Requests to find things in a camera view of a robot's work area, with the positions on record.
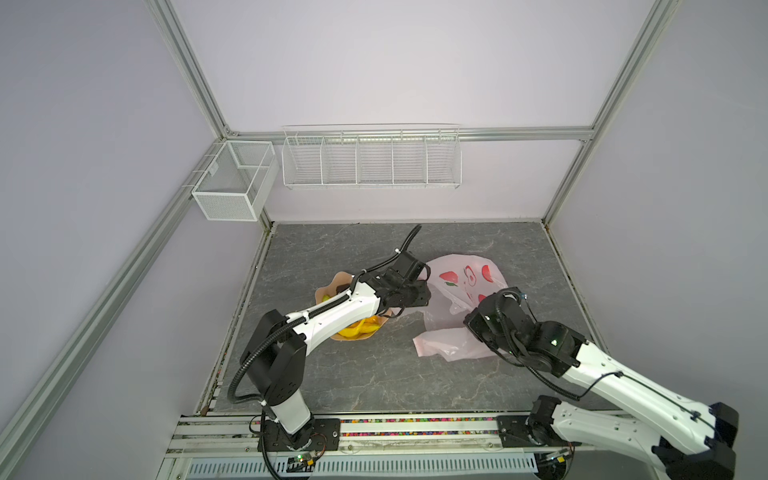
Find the pink fruit-print plastic bag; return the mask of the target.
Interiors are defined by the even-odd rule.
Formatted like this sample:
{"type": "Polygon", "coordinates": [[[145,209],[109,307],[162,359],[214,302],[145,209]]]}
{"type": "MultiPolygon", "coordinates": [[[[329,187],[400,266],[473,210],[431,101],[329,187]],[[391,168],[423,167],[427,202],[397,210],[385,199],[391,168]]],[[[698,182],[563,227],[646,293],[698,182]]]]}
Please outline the pink fruit-print plastic bag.
{"type": "Polygon", "coordinates": [[[425,331],[413,339],[420,357],[447,362],[491,357],[491,351],[464,326],[465,317],[491,294],[508,286],[491,260],[450,254],[427,263],[431,298],[421,309],[425,331]]]}

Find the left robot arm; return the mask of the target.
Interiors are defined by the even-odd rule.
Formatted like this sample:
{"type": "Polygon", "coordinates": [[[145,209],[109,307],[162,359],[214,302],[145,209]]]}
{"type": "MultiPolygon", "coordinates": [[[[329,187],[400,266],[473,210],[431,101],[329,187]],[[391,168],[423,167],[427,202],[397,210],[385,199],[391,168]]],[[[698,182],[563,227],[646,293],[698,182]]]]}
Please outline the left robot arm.
{"type": "Polygon", "coordinates": [[[226,393],[232,404],[259,404],[264,415],[261,436],[273,424],[287,448],[308,447],[316,428],[301,392],[307,357],[355,323],[368,318],[387,321],[428,305],[431,269],[409,251],[421,229],[420,224],[414,226],[391,257],[353,275],[330,299],[287,315],[273,309],[261,317],[226,393]]]}

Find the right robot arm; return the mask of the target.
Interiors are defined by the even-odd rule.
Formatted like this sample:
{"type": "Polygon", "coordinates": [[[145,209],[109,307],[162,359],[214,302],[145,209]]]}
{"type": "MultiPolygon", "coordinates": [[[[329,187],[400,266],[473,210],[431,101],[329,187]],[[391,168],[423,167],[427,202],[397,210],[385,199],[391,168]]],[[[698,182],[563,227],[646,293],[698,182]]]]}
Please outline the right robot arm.
{"type": "Polygon", "coordinates": [[[492,353],[552,390],[527,418],[501,427],[515,446],[561,446],[570,458],[587,444],[646,463],[669,479],[732,479],[739,414],[688,399],[624,366],[581,333],[540,322],[526,296],[505,288],[463,321],[492,353]]]}

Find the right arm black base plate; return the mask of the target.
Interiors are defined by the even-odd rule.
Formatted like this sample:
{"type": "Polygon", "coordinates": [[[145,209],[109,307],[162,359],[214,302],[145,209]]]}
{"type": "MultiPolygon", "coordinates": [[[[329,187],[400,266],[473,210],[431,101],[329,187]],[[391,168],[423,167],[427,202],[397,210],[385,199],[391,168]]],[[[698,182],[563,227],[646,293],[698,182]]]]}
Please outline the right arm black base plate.
{"type": "Polygon", "coordinates": [[[566,447],[569,443],[558,436],[549,424],[530,420],[527,415],[499,415],[498,435],[504,448],[566,447]]]}

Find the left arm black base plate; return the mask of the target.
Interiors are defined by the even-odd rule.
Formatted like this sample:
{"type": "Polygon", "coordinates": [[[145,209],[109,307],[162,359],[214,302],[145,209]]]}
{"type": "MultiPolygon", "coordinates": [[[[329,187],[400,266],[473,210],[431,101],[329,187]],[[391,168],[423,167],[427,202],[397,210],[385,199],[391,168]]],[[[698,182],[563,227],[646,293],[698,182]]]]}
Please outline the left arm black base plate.
{"type": "Polygon", "coordinates": [[[288,434],[281,424],[267,419],[260,430],[268,452],[337,451],[341,419],[313,418],[294,434],[288,434]]]}

